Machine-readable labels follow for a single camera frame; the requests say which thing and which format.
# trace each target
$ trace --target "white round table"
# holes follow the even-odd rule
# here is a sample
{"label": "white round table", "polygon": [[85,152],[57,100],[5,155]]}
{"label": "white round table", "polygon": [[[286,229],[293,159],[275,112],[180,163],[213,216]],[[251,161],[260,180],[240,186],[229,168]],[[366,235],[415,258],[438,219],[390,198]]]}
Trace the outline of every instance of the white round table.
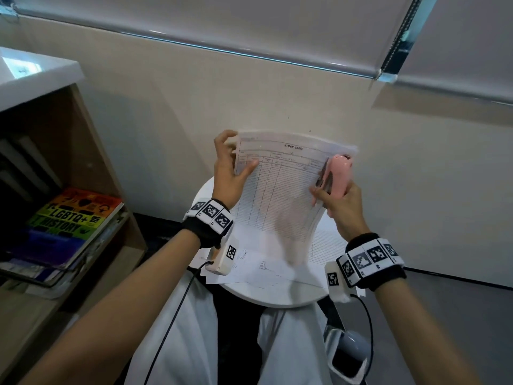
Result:
{"label": "white round table", "polygon": [[[214,177],[201,187],[192,204],[194,205],[199,198],[212,197],[213,189]],[[195,257],[190,266],[197,268],[202,262],[202,259]],[[253,286],[247,282],[234,282],[221,285],[227,291],[244,300],[273,308],[294,308],[303,306],[328,295],[328,289],[289,280],[266,288]]]}

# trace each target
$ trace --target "black cable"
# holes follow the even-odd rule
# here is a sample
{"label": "black cable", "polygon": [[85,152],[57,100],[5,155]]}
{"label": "black cable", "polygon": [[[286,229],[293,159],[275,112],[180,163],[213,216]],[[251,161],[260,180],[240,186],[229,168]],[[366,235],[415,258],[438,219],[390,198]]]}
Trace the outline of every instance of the black cable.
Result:
{"label": "black cable", "polygon": [[213,263],[214,263],[214,261],[205,262],[203,265],[201,265],[195,271],[194,275],[192,276],[192,278],[189,282],[189,285],[187,285],[187,289],[185,289],[185,293],[184,293],[184,296],[182,297],[182,301],[180,301],[180,304],[178,304],[178,308],[176,309],[176,312],[174,313],[173,319],[171,320],[171,323],[169,324],[169,327],[167,328],[166,334],[164,335],[164,337],[162,339],[161,345],[158,347],[157,353],[153,357],[153,362],[151,362],[150,370],[148,371],[148,374],[146,375],[146,379],[144,380],[144,385],[146,385],[148,383],[148,379],[150,378],[151,370],[153,369],[153,366],[155,365],[155,362],[157,361],[158,354],[159,354],[160,350],[162,350],[162,346],[164,345],[164,342],[166,341],[167,334],[169,334],[169,331],[171,330],[171,326],[173,326],[176,316],[178,315],[178,311],[180,310],[180,308],[182,307],[182,304],[184,303],[185,296],[187,296],[187,292],[189,291],[189,288],[191,287],[192,282],[194,281],[194,278],[196,278],[197,274],[200,272],[200,270],[202,269],[203,266],[212,265]]}
{"label": "black cable", "polygon": [[367,312],[367,317],[369,318],[369,328],[370,328],[370,359],[369,359],[369,366],[367,367],[367,370],[365,371],[365,375],[363,376],[363,379],[362,379],[362,383],[363,383],[365,381],[365,379],[367,378],[367,375],[370,372],[370,367],[372,366],[372,359],[374,358],[374,332],[372,331],[372,320],[370,320],[370,314],[369,314],[369,310],[367,309],[367,305],[365,305],[363,300],[360,297],[358,297],[357,295],[351,295],[351,297],[354,297],[354,298],[358,299],[362,303],[363,308]]}

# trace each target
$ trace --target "white pants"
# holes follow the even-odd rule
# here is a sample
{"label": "white pants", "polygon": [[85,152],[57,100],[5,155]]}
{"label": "white pants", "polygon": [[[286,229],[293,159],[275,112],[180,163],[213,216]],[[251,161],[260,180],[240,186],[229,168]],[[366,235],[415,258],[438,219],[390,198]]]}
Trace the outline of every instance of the white pants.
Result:
{"label": "white pants", "polygon": [[[184,274],[135,351],[126,385],[144,384],[191,278],[191,272]],[[317,304],[290,310],[266,309],[258,334],[263,352],[259,384],[332,384],[323,340],[325,326],[326,317]],[[191,285],[148,384],[217,384],[217,315],[212,294],[198,280]]]}

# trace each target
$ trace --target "forearm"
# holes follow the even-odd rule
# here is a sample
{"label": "forearm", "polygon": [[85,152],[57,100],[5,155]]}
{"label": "forearm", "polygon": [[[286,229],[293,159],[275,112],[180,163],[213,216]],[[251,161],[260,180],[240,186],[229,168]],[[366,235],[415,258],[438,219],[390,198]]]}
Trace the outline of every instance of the forearm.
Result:
{"label": "forearm", "polygon": [[381,285],[375,296],[416,384],[480,384],[404,279]]}
{"label": "forearm", "polygon": [[113,380],[109,377],[119,375],[133,355],[199,248],[194,233],[180,231],[74,324],[22,384]]}

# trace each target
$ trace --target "roller blind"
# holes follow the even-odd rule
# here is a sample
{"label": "roller blind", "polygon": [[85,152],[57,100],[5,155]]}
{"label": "roller blind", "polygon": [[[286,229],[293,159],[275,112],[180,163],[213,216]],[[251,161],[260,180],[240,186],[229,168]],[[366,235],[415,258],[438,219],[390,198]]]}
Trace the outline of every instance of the roller blind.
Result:
{"label": "roller blind", "polygon": [[374,77],[411,0],[14,0],[20,14]]}
{"label": "roller blind", "polygon": [[398,82],[513,103],[513,0],[437,0]]}

